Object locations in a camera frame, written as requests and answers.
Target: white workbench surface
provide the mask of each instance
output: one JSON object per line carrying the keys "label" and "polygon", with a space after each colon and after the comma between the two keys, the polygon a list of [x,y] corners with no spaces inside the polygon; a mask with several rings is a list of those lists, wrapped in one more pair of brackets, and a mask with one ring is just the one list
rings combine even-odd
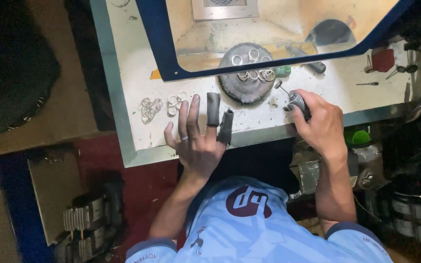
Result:
{"label": "white workbench surface", "polygon": [[[157,69],[157,65],[137,5],[135,1],[131,0],[126,6],[119,8],[117,7],[119,5],[118,1],[124,3],[123,0],[106,1],[115,53],[112,54],[111,50],[104,48],[102,43],[101,50],[112,102],[114,103],[117,99],[122,100],[123,94],[121,94],[121,90],[124,93],[126,109],[120,109],[119,106],[113,105],[113,110],[115,112],[115,122],[125,166],[136,166],[176,158],[171,148],[163,146],[165,145],[163,129],[169,121],[172,121],[174,122],[173,133],[178,136],[178,115],[173,118],[167,116],[166,102],[170,95],[178,95],[180,91],[185,91],[189,98],[193,94],[199,94],[201,96],[199,124],[202,130],[205,129],[206,123],[206,93],[217,92],[222,93],[220,116],[222,117],[222,112],[227,108],[235,112],[232,129],[234,138],[238,139],[238,133],[244,131],[259,129],[264,131],[258,134],[256,139],[254,136],[255,133],[251,135],[251,138],[241,136],[240,139],[244,138],[244,140],[237,143],[236,146],[293,136],[287,134],[290,131],[286,132],[286,129],[282,128],[284,125],[290,123],[291,120],[287,117],[286,112],[282,110],[282,107],[287,104],[287,95],[281,89],[272,89],[260,103],[241,105],[223,94],[216,77],[171,83],[164,83],[162,80],[150,80],[149,77],[152,71]],[[101,42],[104,40],[102,40],[103,32],[99,29],[102,21],[98,18],[98,13],[100,12],[97,10],[99,8],[98,6],[104,8],[105,4],[94,4],[94,1],[92,4],[98,38]],[[335,50],[339,48],[338,45],[318,47],[318,49]],[[393,48],[395,49],[395,56],[397,58],[396,63],[405,66],[407,64],[406,52],[403,51],[402,47],[403,43],[398,43]],[[111,71],[117,69],[111,68],[106,63],[107,60],[114,59],[117,59],[121,82],[112,79],[114,78],[114,74],[111,74]],[[367,64],[366,54],[357,57],[324,61],[324,63],[326,64],[327,70],[321,76],[315,76],[304,67],[293,67],[291,75],[288,78],[282,79],[284,82],[282,87],[286,90],[302,88],[315,92],[328,102],[338,105],[344,114],[404,102],[406,82],[410,82],[410,74],[397,74],[388,81],[384,79],[389,73],[374,72],[366,74],[364,73],[364,67]],[[379,86],[355,85],[356,83],[373,81],[378,81],[380,83]],[[121,88],[113,87],[115,83],[116,85],[121,83]],[[152,122],[143,124],[141,121],[140,104],[142,99],[146,97],[151,100],[161,99],[163,101],[163,107]],[[392,107],[391,111],[393,112],[391,114],[395,114],[394,110],[395,108]],[[128,126],[132,130],[132,133],[121,130],[127,129],[127,124],[129,124]],[[130,134],[132,134],[132,140],[131,138],[125,138],[125,136],[130,136]]]}

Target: blue frame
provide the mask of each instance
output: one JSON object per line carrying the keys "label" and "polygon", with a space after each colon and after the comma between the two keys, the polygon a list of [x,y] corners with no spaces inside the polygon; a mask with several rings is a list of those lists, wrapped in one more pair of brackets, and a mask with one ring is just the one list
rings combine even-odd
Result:
{"label": "blue frame", "polygon": [[162,80],[168,82],[361,55],[380,40],[389,27],[412,5],[412,3],[414,3],[414,0],[400,0],[365,39],[346,51],[306,57],[293,57],[257,64],[216,68],[197,72],[186,71],[178,64],[172,37],[172,29],[168,18],[167,3],[165,0],[136,0],[136,3]]}

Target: maroon logo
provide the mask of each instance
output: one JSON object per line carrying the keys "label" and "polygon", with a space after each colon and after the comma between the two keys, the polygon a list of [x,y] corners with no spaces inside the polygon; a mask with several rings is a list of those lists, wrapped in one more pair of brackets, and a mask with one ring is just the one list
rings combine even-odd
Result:
{"label": "maroon logo", "polygon": [[228,195],[225,201],[227,211],[237,217],[254,216],[263,214],[264,218],[272,215],[272,211],[267,206],[268,196],[251,190],[248,186],[243,186]]}

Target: metal mesh vent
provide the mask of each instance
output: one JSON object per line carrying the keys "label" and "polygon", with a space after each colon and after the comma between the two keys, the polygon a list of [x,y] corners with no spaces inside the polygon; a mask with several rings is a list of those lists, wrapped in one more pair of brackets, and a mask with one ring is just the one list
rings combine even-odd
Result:
{"label": "metal mesh vent", "polygon": [[205,8],[246,6],[246,0],[202,0]]}

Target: light blue jersey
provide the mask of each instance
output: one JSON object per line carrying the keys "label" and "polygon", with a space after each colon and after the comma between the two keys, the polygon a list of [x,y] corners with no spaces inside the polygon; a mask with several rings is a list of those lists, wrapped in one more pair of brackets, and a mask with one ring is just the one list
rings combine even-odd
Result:
{"label": "light blue jersey", "polygon": [[392,263],[370,230],[338,223],[326,239],[314,236],[287,213],[287,201],[283,190],[248,177],[207,186],[190,206],[182,249],[151,239],[129,249],[126,263]]}

